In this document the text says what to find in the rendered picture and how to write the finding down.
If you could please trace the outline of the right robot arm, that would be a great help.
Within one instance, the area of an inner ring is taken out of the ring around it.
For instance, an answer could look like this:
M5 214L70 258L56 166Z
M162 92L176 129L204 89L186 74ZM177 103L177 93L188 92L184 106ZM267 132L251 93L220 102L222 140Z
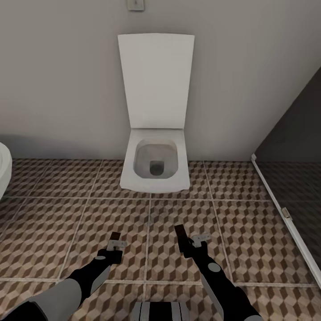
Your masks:
M193 235L189 244L182 245L178 239L180 252L185 258L192 257L201 272L201 281L211 301L223 321L265 321L250 304L240 287L235 287L223 269L209 257L206 240L211 233Z

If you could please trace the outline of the mousetrap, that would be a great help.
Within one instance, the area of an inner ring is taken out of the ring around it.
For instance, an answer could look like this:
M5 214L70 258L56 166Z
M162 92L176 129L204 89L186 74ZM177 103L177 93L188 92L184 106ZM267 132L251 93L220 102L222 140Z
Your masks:
M183 224L174 226L177 238L180 240L182 245L189 244L189 240Z
M119 240L121 233L119 232L112 232L110 240Z

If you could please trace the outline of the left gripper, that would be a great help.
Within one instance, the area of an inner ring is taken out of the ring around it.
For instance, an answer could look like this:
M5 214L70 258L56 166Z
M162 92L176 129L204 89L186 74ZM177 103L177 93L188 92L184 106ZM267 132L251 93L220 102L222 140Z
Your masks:
M120 264L122 259L122 251L107 251L106 249L101 249L98 251L98 255L100 254L109 254L112 258L112 264Z

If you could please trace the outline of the robot trunk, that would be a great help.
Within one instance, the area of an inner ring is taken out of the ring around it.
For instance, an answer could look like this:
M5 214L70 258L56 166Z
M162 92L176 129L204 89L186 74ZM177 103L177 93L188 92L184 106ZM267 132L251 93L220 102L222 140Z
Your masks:
M191 321L185 302L136 302L131 321Z

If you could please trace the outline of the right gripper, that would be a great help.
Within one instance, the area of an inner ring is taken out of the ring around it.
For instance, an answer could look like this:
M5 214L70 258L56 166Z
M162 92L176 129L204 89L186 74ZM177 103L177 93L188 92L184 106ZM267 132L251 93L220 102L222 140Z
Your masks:
M195 248L195 246L192 245L192 243L194 243L194 241L191 239L191 238L188 238L189 242L191 244L185 244L185 245L182 245L182 243L180 242L180 240L178 239L178 246L179 246L179 250L180 252L184 253L184 257L185 258L190 258L192 257L193 260L195 261L196 263L196 258L204 253L204 254L207 254L208 253L208 250L207 250L207 243L206 241L201 241L201 244L202 246L201 247L197 247Z

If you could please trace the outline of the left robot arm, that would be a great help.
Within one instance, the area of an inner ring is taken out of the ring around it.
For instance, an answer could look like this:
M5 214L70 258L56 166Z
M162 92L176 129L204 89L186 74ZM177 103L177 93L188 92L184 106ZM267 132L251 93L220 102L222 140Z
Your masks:
M98 251L93 262L76 269L68 278L49 290L30 297L4 315L0 321L68 321L86 298L108 278L112 264L120 264L128 243L109 240L107 248Z

